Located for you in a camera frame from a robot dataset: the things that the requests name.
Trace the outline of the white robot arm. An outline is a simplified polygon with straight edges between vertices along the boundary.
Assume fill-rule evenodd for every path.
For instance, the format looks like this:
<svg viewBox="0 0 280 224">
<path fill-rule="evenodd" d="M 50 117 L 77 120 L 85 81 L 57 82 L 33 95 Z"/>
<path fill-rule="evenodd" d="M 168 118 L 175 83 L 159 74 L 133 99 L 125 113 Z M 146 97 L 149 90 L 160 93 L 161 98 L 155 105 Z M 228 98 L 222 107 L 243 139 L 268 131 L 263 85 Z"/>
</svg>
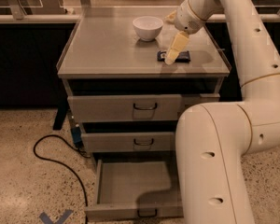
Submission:
<svg viewBox="0 0 280 224">
<path fill-rule="evenodd" d="M 186 224 L 255 224 L 244 154 L 280 144 L 280 55 L 251 0 L 184 0 L 165 61 L 175 62 L 216 12 L 225 14 L 242 99 L 194 105 L 180 116 L 175 152 Z"/>
</svg>

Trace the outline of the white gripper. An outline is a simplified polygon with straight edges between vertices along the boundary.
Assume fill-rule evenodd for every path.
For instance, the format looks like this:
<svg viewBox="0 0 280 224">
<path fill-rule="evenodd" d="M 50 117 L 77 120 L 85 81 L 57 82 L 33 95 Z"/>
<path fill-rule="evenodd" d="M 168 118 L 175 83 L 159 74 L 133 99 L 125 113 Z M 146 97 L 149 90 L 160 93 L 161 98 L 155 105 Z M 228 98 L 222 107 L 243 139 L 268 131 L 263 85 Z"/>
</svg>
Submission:
<svg viewBox="0 0 280 224">
<path fill-rule="evenodd" d="M 165 63 L 173 64 L 179 53 L 189 42 L 189 35 L 197 33 L 208 20 L 207 6 L 204 0 L 184 0 L 176 11 L 168 14 L 164 20 L 175 24 L 178 32 L 166 51 Z"/>
</svg>

